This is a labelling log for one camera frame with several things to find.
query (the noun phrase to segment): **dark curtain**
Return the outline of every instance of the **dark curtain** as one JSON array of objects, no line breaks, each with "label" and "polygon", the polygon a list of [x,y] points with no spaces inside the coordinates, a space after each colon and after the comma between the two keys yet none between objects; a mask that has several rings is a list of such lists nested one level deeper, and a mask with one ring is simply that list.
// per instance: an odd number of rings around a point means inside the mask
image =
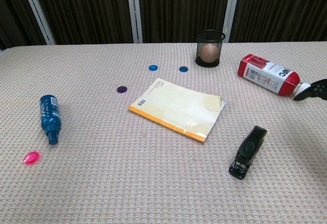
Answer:
[{"label": "dark curtain", "polygon": [[227,0],[139,0],[143,41],[196,42],[204,29],[221,31]]},{"label": "dark curtain", "polygon": [[45,44],[28,0],[0,0],[0,49]]},{"label": "dark curtain", "polygon": [[128,0],[40,0],[57,44],[132,43]]},{"label": "dark curtain", "polygon": [[327,0],[238,0],[230,42],[326,40]]}]

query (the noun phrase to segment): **red spray bottle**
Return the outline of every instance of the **red spray bottle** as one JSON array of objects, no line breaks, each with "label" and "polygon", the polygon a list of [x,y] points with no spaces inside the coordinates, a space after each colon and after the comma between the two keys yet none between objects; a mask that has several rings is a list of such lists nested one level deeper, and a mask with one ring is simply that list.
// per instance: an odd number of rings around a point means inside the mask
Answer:
[{"label": "red spray bottle", "polygon": [[301,82],[296,72],[253,54],[241,60],[238,75],[276,94],[293,95],[296,101],[316,96],[327,99],[327,80],[313,84]]}]

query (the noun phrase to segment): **tan ball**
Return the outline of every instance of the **tan ball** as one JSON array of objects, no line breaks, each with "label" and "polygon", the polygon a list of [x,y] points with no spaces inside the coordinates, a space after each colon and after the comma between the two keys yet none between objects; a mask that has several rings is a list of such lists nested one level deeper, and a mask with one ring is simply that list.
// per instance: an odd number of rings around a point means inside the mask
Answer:
[{"label": "tan ball", "polygon": [[211,63],[218,59],[219,48],[215,44],[205,44],[200,48],[199,55],[204,62]]}]

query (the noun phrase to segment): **bottle cap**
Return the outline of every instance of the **bottle cap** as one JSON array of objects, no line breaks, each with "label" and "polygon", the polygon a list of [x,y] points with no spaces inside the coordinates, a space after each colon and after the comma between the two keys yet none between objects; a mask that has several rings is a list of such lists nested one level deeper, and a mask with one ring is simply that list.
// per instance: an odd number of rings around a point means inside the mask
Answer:
[{"label": "bottle cap", "polygon": [[40,158],[40,153],[38,151],[32,151],[26,154],[23,163],[26,165],[35,164]]},{"label": "bottle cap", "polygon": [[189,70],[188,67],[185,67],[185,66],[182,66],[179,68],[179,71],[181,71],[181,72],[187,72],[188,70]]},{"label": "bottle cap", "polygon": [[126,86],[120,86],[117,88],[117,92],[118,93],[124,93],[127,91],[127,87]]},{"label": "bottle cap", "polygon": [[58,143],[58,132],[57,131],[50,131],[48,134],[49,144],[56,145]]},{"label": "bottle cap", "polygon": [[155,70],[158,69],[158,66],[157,66],[157,65],[150,65],[150,66],[149,66],[149,69],[150,69],[151,71],[155,71]]}]

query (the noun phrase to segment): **book cover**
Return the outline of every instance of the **book cover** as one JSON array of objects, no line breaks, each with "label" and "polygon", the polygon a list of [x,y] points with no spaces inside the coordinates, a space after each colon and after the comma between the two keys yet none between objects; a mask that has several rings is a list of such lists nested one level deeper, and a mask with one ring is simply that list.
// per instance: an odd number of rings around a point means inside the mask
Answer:
[{"label": "book cover", "polygon": [[180,134],[204,142],[225,106],[219,95],[157,79],[128,109]]}]

